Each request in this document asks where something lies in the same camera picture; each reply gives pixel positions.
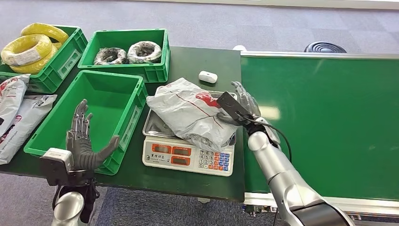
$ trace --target green table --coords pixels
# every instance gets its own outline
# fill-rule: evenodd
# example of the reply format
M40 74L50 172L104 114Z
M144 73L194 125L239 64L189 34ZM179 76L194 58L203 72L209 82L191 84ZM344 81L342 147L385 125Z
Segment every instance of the green table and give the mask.
M209 85L198 80L200 71L218 74L216 84ZM79 70L74 68L57 91L62 94ZM234 91L231 81L241 81L240 54L233 50L172 47L168 82L184 77L212 91ZM149 95L154 95L161 83L147 83ZM97 174L100 186L116 186L128 189L149 190L169 194L244 201L244 163L242 130L239 129L234 154L233 174L230 177L147 167L142 163L144 135L142 129L149 108L140 116L119 172L115 176ZM10 164L1 165L0 172L40 177L39 159L23 150L14 156Z
M399 56L247 52L241 73L311 187L351 210L392 204L399 213L398 202L372 201L399 201ZM246 197L269 193L244 149Z

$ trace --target green plastic crate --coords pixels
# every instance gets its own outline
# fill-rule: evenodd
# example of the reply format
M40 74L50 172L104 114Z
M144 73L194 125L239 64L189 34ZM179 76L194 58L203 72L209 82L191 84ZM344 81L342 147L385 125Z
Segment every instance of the green plastic crate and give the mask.
M90 122L93 151L105 147L113 135L120 136L118 148L96 170L114 175L125 156L147 95L140 76L81 71L33 134L24 152L42 156L51 147L65 149L65 135L71 129L73 113L85 98L87 113L93 113Z
M118 47L128 52L139 41L153 41L162 48L161 62L157 64L93 65L101 48ZM142 76L144 82L168 80L170 47L166 29L97 31L80 59L78 68L99 72L111 72Z
M31 75L28 91L54 93L73 66L79 61L87 46L87 39L80 27L53 26L66 32L69 38L38 74ZM8 65L0 65L1 81L17 75L19 74L15 73Z

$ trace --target yellow wire roll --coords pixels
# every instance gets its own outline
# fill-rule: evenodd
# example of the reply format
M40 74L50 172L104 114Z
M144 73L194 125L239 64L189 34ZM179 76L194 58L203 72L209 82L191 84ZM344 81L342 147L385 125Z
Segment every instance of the yellow wire roll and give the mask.
M26 26L21 31L21 35L28 34L44 34L50 38L53 38L63 44L68 39L68 34L63 30L56 28L48 24L34 23Z
M60 49L61 46L62 46L62 44L61 44L60 42L53 43L53 45L54 45L57 49Z
M1 59L10 66L29 65L47 56L52 46L50 38L46 35L22 36L4 47Z
M51 52L45 56L43 59L30 64L30 65L25 65L25 66L10 66L10 68L20 74L37 74L39 73L43 67L51 60L51 58L54 56L54 54L57 52L57 48L52 45Z

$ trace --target digital scale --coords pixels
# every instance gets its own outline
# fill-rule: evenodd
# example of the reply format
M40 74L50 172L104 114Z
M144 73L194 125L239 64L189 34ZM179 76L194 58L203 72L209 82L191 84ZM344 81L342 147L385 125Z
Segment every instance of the digital scale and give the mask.
M218 98L223 92L209 92ZM150 110L144 124L146 136L143 146L143 163L146 166L182 170L228 177L233 173L236 134L230 138L222 152L210 152L176 137L173 131Z

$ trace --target gray carpet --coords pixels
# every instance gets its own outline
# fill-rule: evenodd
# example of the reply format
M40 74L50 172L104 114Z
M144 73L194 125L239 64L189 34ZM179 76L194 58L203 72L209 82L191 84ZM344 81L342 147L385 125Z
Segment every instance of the gray carpet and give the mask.
M33 22L96 30L167 28L173 46L300 51L317 40L349 53L399 54L399 12L267 8L135 1L0 0L0 47ZM0 174L0 225L49 225L54 188L45 180ZM250 218L227 201L100 188L97 226L271 225L271 214Z

